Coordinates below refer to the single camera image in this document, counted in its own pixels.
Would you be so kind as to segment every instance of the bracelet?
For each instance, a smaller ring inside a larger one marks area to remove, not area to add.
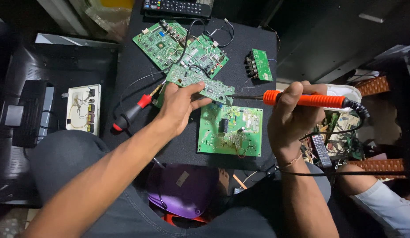
[[[294,163],[296,163],[300,158],[302,157],[302,151],[299,149],[299,155],[293,159],[292,161],[290,161],[286,166],[284,166],[282,169],[288,168],[290,166],[292,166]]]

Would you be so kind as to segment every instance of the purple plastic chair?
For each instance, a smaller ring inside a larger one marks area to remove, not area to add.
[[[217,189],[217,168],[169,164],[154,165],[146,182],[149,201],[185,218],[200,216],[209,206]]]

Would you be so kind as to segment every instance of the dark gray pants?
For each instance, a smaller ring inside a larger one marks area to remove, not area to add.
[[[43,202],[108,152],[102,140],[79,130],[59,131],[45,137],[29,156]],[[313,173],[322,172],[314,165],[308,166]],[[327,178],[315,177],[315,180],[328,201],[331,188]],[[283,224],[281,201],[280,182],[266,177],[232,196],[224,205],[226,211],[209,224],[181,229],[160,219],[130,185],[84,237],[282,237],[287,231]]]

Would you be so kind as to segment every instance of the white electrical board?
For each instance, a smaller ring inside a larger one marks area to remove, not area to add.
[[[67,130],[99,134],[100,84],[68,89]]]

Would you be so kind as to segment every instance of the person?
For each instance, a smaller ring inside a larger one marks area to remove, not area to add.
[[[338,171],[359,172],[364,169],[346,164]],[[410,180],[399,179],[390,189],[374,176],[344,175],[340,176],[339,185],[346,195],[382,225],[387,237],[410,238]]]
[[[194,100],[204,87],[203,82],[185,88],[168,84],[156,118],[112,151],[96,136],[79,130],[45,137],[29,154],[45,204],[23,236],[339,237],[327,206],[331,190],[326,177],[282,174],[276,181],[267,176],[232,196],[220,216],[199,228],[174,227],[148,207],[131,182],[165,144],[182,134],[193,110],[211,103],[209,98]],[[299,159],[298,139],[322,121],[324,111],[296,104],[302,94],[326,93],[326,85],[294,82],[274,106],[268,139],[283,170],[322,173]]]

